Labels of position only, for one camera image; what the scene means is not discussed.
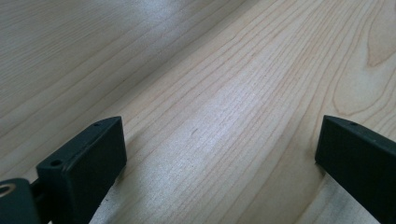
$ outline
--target wood grain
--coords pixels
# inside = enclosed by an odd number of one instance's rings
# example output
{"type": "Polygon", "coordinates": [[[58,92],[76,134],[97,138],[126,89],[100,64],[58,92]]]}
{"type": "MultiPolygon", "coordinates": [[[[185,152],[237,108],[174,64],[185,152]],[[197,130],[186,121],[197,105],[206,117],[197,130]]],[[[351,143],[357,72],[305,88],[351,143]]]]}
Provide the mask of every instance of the wood grain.
{"type": "Polygon", "coordinates": [[[2,1],[0,177],[122,115],[92,223],[376,223],[314,162],[324,114],[396,140],[395,1],[2,1]]]}

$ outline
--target mounting hole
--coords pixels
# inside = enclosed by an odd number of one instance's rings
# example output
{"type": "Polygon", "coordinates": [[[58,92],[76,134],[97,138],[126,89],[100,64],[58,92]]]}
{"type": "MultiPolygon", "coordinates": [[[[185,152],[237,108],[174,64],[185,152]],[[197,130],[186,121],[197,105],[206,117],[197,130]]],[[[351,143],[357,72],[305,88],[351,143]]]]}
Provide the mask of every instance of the mounting hole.
{"type": "Polygon", "coordinates": [[[60,160],[52,161],[50,163],[51,166],[59,166],[60,164],[62,164],[62,161],[60,161],[60,160]]]}
{"type": "Polygon", "coordinates": [[[8,195],[16,188],[15,184],[0,185],[0,198],[8,195]]]}

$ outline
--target screw hole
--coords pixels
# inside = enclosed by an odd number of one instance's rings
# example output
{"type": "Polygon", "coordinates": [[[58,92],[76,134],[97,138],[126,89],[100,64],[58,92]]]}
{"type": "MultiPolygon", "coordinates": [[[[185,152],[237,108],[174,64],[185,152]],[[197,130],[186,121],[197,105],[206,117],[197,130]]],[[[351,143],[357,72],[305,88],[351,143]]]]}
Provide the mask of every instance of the screw hole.
{"type": "Polygon", "coordinates": [[[0,186],[0,198],[8,195],[15,189],[15,184],[4,184],[0,186]]]}
{"type": "Polygon", "coordinates": [[[60,160],[52,161],[50,163],[51,166],[59,166],[60,164],[62,164],[62,161],[60,161],[60,160]]]}

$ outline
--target black object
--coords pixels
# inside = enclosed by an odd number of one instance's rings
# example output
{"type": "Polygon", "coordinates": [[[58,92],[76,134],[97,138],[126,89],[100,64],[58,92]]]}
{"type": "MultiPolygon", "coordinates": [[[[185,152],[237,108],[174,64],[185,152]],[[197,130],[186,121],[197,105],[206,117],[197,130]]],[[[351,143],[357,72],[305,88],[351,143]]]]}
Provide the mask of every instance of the black object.
{"type": "Polygon", "coordinates": [[[0,182],[0,223],[89,223],[126,160],[121,117],[100,120],[40,162],[32,185],[0,182]]]}
{"type": "Polygon", "coordinates": [[[381,223],[396,223],[396,143],[324,116],[317,163],[381,223]]]}

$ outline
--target wooden table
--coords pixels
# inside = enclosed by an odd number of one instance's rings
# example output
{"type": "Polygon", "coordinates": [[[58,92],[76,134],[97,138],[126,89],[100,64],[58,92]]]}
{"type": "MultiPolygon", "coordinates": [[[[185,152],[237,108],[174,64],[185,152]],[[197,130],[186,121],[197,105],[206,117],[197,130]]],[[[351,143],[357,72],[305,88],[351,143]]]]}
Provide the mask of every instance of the wooden table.
{"type": "Polygon", "coordinates": [[[9,1],[0,177],[121,115],[92,223],[376,223],[314,162],[325,114],[396,140],[395,1],[9,1]]]}

